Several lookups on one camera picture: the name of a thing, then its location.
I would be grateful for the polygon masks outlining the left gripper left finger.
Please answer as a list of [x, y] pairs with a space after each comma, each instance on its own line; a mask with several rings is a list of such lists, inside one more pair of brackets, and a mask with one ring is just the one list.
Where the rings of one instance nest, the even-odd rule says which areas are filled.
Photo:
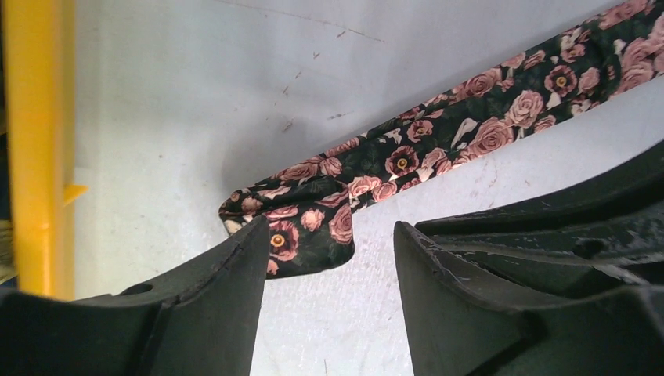
[[256, 219], [118, 295], [72, 302], [1, 290], [4, 375], [247, 375], [269, 260]]

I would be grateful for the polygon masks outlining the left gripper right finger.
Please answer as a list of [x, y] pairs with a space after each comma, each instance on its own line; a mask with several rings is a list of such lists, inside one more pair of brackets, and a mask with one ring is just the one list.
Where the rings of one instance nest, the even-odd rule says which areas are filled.
[[660, 375], [663, 289], [625, 286], [569, 299], [531, 289], [394, 228], [416, 375]]

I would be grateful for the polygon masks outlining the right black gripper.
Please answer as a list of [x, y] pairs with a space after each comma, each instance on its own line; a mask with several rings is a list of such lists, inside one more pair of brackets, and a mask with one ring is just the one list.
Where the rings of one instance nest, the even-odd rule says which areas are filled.
[[547, 294], [662, 285], [663, 146], [562, 190], [417, 229], [443, 250]]

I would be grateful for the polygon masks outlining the pink rose floral tie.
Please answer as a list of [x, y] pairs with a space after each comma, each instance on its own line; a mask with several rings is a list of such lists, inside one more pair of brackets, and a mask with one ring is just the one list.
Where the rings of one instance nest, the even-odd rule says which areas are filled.
[[618, 4], [363, 134], [236, 190], [229, 234], [269, 222], [268, 278], [339, 267], [352, 216], [663, 73], [663, 4]]

